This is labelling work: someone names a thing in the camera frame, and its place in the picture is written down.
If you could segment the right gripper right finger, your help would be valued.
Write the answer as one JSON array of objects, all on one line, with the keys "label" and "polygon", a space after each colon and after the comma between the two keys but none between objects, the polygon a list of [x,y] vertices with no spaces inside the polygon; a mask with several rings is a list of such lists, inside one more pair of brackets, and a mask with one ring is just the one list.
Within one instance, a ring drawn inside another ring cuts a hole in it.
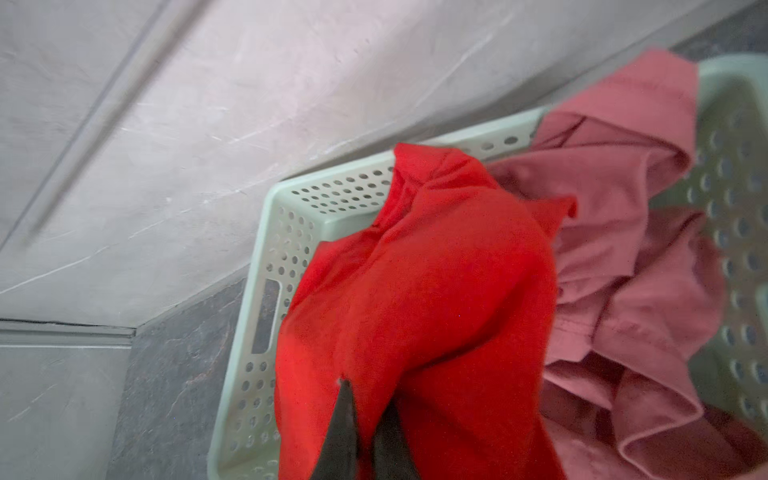
[{"label": "right gripper right finger", "polygon": [[372,444],[376,480],[419,480],[394,402],[382,414]]}]

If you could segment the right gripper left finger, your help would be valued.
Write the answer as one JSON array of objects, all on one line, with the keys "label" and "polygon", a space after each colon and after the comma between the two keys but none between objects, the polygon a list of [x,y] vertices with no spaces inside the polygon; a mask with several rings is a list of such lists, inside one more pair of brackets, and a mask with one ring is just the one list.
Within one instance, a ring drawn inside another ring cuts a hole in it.
[{"label": "right gripper left finger", "polygon": [[358,478],[358,424],[353,390],[341,380],[334,410],[311,480]]}]

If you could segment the bright red t shirt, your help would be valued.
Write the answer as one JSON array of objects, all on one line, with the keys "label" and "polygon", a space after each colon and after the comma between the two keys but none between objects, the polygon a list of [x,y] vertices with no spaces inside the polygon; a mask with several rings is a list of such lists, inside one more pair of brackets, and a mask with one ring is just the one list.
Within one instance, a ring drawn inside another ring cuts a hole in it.
[{"label": "bright red t shirt", "polygon": [[539,395],[575,199],[521,200],[456,149],[394,154],[373,224],[318,247],[280,327],[279,477],[311,476],[348,380],[360,479],[390,402],[423,479],[562,478]]}]

